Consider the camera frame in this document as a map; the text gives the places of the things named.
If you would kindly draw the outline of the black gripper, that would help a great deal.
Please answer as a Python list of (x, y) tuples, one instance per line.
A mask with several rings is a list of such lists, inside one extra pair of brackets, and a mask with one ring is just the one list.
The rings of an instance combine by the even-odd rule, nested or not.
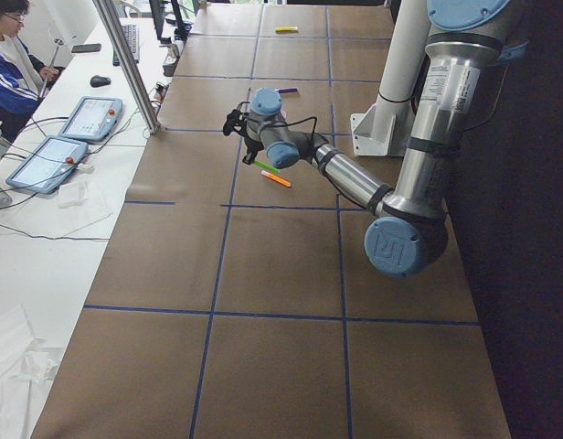
[(246, 165), (252, 165), (259, 151), (263, 149), (263, 143), (261, 141), (253, 140), (250, 137), (245, 137), (244, 145), (246, 146), (246, 154), (242, 158), (242, 162)]

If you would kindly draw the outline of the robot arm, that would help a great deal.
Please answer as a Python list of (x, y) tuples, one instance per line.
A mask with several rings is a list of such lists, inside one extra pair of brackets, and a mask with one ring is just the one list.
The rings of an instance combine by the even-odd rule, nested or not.
[(223, 127), (245, 142), (246, 164), (259, 152), (283, 169), (304, 160), (337, 190), (375, 216), (365, 235), (367, 258), (382, 273), (407, 277), (444, 252), (442, 206), (483, 72), (521, 56), (528, 1), (403, 1), (376, 102), (351, 118), (357, 155), (398, 155), (398, 182), (372, 176), (316, 132), (297, 132), (282, 98), (261, 88)]

